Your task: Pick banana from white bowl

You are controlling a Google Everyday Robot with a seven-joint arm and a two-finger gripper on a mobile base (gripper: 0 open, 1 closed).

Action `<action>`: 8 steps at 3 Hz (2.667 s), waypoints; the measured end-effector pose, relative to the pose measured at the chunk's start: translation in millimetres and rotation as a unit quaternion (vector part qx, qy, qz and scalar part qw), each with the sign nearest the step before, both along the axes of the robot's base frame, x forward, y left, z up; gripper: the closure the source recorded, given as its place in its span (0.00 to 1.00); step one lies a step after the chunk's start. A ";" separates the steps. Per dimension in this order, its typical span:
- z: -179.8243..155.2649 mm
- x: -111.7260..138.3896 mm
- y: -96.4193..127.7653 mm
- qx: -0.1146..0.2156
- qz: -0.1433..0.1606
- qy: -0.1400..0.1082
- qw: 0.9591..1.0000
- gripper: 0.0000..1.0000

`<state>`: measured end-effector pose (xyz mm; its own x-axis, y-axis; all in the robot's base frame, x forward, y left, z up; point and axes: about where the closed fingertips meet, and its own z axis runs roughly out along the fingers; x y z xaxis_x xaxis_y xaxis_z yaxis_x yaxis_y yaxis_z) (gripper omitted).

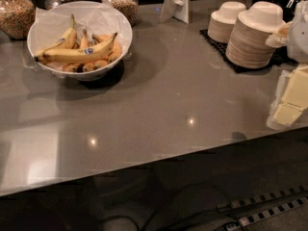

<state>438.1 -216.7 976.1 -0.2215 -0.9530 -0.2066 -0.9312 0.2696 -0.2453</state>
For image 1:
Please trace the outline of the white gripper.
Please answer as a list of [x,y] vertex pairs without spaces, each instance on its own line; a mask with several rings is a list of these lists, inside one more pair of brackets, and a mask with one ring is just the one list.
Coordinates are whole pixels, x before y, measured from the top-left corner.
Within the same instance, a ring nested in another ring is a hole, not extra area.
[[[298,63],[308,63],[308,1],[295,7],[291,22],[271,34],[266,45],[287,47],[287,55]],[[278,78],[275,99],[270,104],[267,126],[273,130],[290,127],[308,109],[308,64],[300,64],[292,73],[283,70]]]

